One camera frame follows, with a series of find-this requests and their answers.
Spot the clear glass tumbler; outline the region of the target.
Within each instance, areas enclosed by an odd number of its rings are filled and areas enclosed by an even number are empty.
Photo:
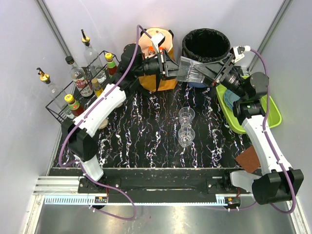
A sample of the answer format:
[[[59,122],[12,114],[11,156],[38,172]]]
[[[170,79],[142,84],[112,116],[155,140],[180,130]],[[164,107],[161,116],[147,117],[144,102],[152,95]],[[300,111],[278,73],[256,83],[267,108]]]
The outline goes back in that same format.
[[[181,56],[176,80],[180,82],[202,83],[205,76],[195,69],[195,65],[199,64],[201,62]]]
[[[179,122],[182,127],[191,126],[195,111],[191,107],[183,107],[179,111]]]
[[[188,147],[195,138],[195,132],[191,127],[182,126],[177,133],[177,137],[182,147]]]

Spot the teal ceramic plate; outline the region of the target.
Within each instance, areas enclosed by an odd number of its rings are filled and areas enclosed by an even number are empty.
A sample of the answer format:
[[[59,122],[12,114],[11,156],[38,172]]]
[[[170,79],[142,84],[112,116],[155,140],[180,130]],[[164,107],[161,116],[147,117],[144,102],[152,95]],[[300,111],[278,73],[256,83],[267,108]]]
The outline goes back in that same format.
[[[239,99],[240,97],[238,95],[228,89],[223,95],[223,100],[230,110],[233,110],[234,102],[238,101]]]

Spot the small yellow seasoning bottle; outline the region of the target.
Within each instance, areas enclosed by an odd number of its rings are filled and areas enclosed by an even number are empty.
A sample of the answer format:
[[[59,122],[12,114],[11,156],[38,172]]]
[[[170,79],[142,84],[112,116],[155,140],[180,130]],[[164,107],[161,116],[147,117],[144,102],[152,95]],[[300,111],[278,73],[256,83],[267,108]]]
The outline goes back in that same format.
[[[96,97],[99,97],[103,93],[103,88],[101,84],[99,83],[97,78],[93,78],[91,80],[91,83],[92,83],[93,90],[95,92]]]

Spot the glass jar front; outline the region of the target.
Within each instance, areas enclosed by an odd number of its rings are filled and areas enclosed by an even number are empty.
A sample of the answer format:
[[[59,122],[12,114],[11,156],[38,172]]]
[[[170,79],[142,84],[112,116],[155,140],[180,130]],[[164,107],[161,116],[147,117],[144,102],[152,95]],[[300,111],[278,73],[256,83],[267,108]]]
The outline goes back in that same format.
[[[101,130],[101,129],[106,128],[107,125],[108,125],[108,123],[109,123],[109,121],[108,121],[108,119],[106,118],[106,119],[99,125],[98,129]]]

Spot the clear bottle black cap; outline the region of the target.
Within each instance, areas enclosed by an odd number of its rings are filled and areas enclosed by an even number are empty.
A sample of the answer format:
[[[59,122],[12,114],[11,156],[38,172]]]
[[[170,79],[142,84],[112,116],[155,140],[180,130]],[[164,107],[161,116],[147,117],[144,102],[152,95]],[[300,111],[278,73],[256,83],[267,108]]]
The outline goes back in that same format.
[[[91,98],[94,94],[92,86],[84,72],[84,70],[77,65],[72,56],[67,56],[65,61],[71,66],[70,76],[84,98]]]

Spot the red sauce bottle yellow cap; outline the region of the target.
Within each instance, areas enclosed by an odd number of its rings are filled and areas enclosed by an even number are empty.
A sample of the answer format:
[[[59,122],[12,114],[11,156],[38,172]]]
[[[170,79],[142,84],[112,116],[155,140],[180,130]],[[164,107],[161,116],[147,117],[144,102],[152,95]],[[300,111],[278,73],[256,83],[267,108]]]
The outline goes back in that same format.
[[[74,98],[72,94],[67,94],[64,97],[64,100],[67,102],[71,112],[74,116],[78,117],[84,112],[83,106],[80,104],[78,100]]]

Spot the clear oil bottle gold spout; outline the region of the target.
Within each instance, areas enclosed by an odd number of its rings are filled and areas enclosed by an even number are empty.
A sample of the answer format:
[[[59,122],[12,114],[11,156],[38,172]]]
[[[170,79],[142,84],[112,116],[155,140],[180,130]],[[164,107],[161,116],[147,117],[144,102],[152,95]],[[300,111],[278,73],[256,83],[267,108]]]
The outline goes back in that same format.
[[[46,86],[49,88],[49,96],[52,98],[53,103],[58,106],[62,117],[66,116],[70,119],[74,119],[74,114],[70,110],[67,102],[64,100],[64,97],[67,95],[67,93],[62,88],[53,83],[50,79],[50,76],[44,73],[41,68],[38,67],[37,70],[40,81],[46,84]]]

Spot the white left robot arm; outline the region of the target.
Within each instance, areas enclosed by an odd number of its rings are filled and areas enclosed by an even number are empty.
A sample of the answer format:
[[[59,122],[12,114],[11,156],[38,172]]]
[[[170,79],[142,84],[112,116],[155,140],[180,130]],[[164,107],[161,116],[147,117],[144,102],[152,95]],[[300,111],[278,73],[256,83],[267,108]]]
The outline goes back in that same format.
[[[121,55],[116,73],[108,80],[103,93],[78,117],[62,125],[63,149],[68,149],[91,180],[99,181],[104,171],[97,159],[94,136],[101,123],[137,90],[145,92],[139,77],[155,75],[157,81],[174,79],[179,65],[166,51],[145,58],[138,44],[128,44]]]

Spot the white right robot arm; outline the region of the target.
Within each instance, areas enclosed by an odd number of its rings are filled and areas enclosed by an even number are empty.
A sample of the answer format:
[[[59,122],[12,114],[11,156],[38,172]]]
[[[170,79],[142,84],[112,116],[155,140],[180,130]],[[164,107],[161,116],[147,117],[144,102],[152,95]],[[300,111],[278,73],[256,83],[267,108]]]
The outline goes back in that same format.
[[[260,162],[261,176],[234,171],[230,174],[231,184],[251,192],[260,205],[290,200],[295,205],[304,175],[286,160],[269,128],[266,118],[269,109],[264,109],[261,104],[261,98],[269,96],[269,77],[255,72],[242,78],[234,69],[232,58],[233,55],[228,55],[226,61],[194,66],[204,77],[205,85],[221,84],[239,96],[234,102],[233,113],[252,141]]]

